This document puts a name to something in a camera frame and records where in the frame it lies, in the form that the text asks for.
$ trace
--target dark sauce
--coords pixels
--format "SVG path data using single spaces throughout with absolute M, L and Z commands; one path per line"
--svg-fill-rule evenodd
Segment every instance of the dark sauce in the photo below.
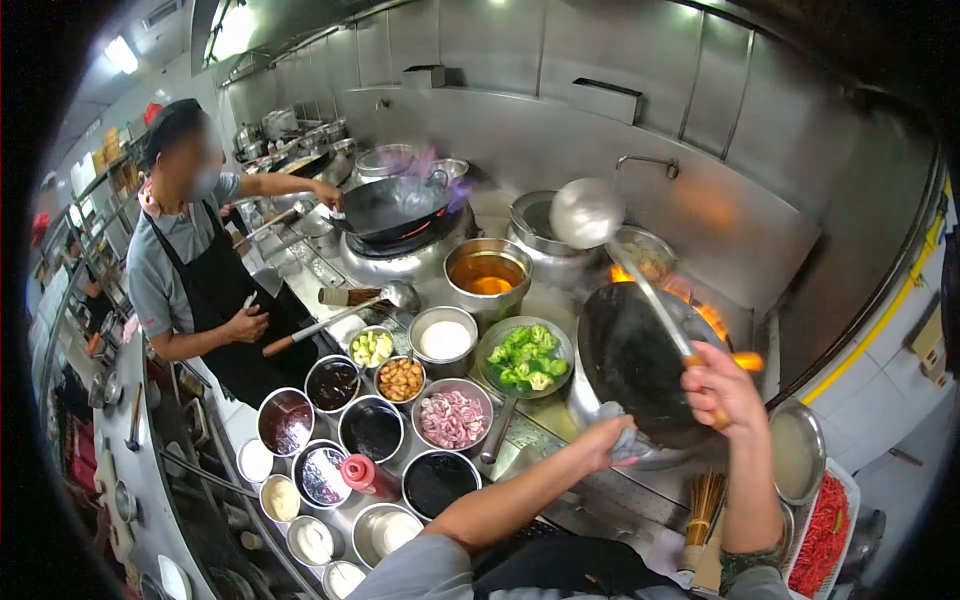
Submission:
M 335 411 L 350 402 L 359 384 L 355 366 L 348 362 L 330 361 L 310 374 L 306 382 L 306 394 L 320 410 Z
M 332 505 L 346 498 L 350 487 L 340 474 L 347 459 L 336 448 L 317 448 L 303 459 L 300 481 L 303 491 L 317 504 Z
M 366 455 L 372 461 L 382 461 L 400 445 L 400 421 L 396 414 L 380 406 L 365 406 L 354 411 L 341 423 L 344 447 L 351 454 Z
M 292 454 L 310 439 L 312 420 L 313 411 L 306 404 L 300 404 L 282 413 L 276 421 L 267 423 L 267 431 L 261 430 L 260 435 L 265 445 L 277 454 Z
M 415 509 L 436 518 L 457 498 L 475 492 L 477 482 L 465 459 L 430 454 L 410 466 L 403 488 Z

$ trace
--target wok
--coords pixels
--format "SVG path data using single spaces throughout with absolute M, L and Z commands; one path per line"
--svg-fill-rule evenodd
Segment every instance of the wok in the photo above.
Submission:
M 396 240 L 423 226 L 450 202 L 446 173 L 428 179 L 393 177 L 356 187 L 344 195 L 343 219 L 331 222 L 365 242 Z
M 691 340 L 726 350 L 712 329 L 694 319 L 692 308 L 665 292 L 660 296 Z M 655 445 L 690 450 L 719 435 L 690 413 L 680 387 L 684 361 L 632 282 L 602 287 L 589 297 L 577 324 L 577 352 L 597 399 L 619 402 Z

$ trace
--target yellow stripe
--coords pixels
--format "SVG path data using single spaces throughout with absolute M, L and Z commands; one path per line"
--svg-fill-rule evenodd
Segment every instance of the yellow stripe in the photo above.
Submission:
M 950 181 L 947 180 L 946 185 L 944 186 L 944 191 L 947 192 L 948 197 L 950 194 Z M 936 219 L 933 220 L 933 227 L 931 227 L 926 232 L 926 237 L 924 238 L 924 247 L 920 250 L 920 256 L 917 257 L 917 262 L 914 263 L 913 267 L 910 268 L 910 273 L 907 276 L 906 282 L 903 283 L 903 287 L 897 292 L 897 295 L 894 297 L 894 301 L 891 302 L 890 306 L 887 307 L 886 311 L 883 312 L 883 316 L 880 317 L 880 320 L 876 322 L 874 328 L 870 330 L 870 333 L 867 334 L 867 337 L 863 339 L 856 348 L 853 349 L 853 352 L 850 356 L 844 359 L 842 363 L 837 365 L 837 368 L 827 376 L 820 385 L 813 388 L 809 394 L 804 396 L 801 399 L 803 404 L 809 404 L 817 398 L 824 390 L 834 381 L 836 381 L 840 375 L 842 375 L 847 369 L 850 368 L 856 359 L 860 358 L 867 348 L 870 347 L 870 344 L 874 342 L 876 336 L 880 334 L 880 331 L 883 331 L 883 328 L 890 323 L 890 319 L 893 318 L 894 314 L 897 312 L 897 309 L 900 308 L 900 305 L 903 304 L 903 300 L 906 298 L 906 295 L 910 293 L 910 290 L 915 287 L 920 287 L 921 277 L 920 271 L 924 267 L 924 263 L 930 257 L 934 250 L 937 248 L 937 234 L 940 232 L 940 225 L 944 222 L 943 215 L 937 215 Z

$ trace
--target hair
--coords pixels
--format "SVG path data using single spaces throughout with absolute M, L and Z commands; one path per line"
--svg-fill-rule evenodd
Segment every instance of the hair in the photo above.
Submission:
M 149 168 L 156 165 L 160 152 L 175 146 L 187 135 L 202 131 L 206 126 L 206 113 L 195 98 L 172 102 L 161 110 L 147 132 L 145 160 Z

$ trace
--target black apron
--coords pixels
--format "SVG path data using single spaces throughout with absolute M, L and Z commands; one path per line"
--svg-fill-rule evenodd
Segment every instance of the black apron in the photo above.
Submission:
M 84 268 L 86 269 L 86 276 L 90 279 L 90 283 L 96 283 L 97 278 L 93 276 L 93 271 L 90 270 L 90 267 L 84 265 Z M 106 319 L 109 312 L 113 310 L 113 303 L 107 298 L 107 290 L 101 289 L 100 296 L 96 298 L 85 296 L 84 306 L 90 311 L 90 323 L 86 327 L 86 332 L 87 335 L 93 335 L 100 331 L 100 325 L 104 324 L 104 319 Z
M 260 305 L 261 313 L 270 313 L 266 333 L 254 344 L 233 342 L 203 356 L 207 368 L 222 385 L 241 401 L 259 408 L 263 399 L 277 388 L 303 388 L 307 372 L 317 361 L 316 345 L 297 344 L 273 358 L 264 358 L 262 350 L 300 330 L 300 323 L 309 317 L 309 313 L 285 283 L 274 298 L 247 273 L 240 256 L 233 251 L 229 234 L 218 225 L 207 202 L 201 204 L 214 229 L 213 241 L 200 256 L 186 264 L 150 215 L 144 216 L 180 275 L 196 333 L 209 331 L 232 319 L 254 291 L 256 299 L 253 304 Z
M 562 597 L 581 592 L 628 598 L 638 589 L 681 589 L 647 568 L 627 544 L 580 536 L 511 540 L 488 554 L 473 572 L 475 600 L 517 588 L 558 589 Z

